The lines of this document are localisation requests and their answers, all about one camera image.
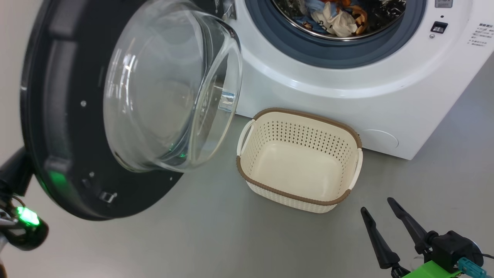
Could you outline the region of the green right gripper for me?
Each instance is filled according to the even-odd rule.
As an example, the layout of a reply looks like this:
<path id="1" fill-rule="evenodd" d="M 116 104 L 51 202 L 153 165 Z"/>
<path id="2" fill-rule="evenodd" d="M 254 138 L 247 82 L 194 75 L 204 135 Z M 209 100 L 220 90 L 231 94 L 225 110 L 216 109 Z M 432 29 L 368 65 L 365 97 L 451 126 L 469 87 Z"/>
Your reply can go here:
<path id="1" fill-rule="evenodd" d="M 427 232 L 394 198 L 388 197 L 387 202 L 394 215 L 402 221 L 411 236 L 415 251 L 421 255 L 431 255 L 432 238 L 439 234 L 435 231 Z M 381 269 L 399 267 L 399 256 L 390 249 L 380 232 L 378 232 L 376 222 L 367 208 L 362 207 L 360 213 L 363 217 L 379 267 Z M 422 264 L 414 271 L 408 271 L 404 268 L 392 269 L 392 278 L 458 278 L 463 274 L 460 271 L 449 273 L 433 261 Z"/>

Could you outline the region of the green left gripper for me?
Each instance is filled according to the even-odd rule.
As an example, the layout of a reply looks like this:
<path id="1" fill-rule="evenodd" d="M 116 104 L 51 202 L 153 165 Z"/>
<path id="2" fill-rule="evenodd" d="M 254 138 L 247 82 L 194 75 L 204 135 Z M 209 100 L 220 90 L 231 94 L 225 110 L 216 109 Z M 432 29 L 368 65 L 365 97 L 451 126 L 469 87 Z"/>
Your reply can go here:
<path id="1" fill-rule="evenodd" d="M 21 251 L 32 251 L 46 241 L 49 226 L 27 207 L 1 208 L 1 240 Z"/>

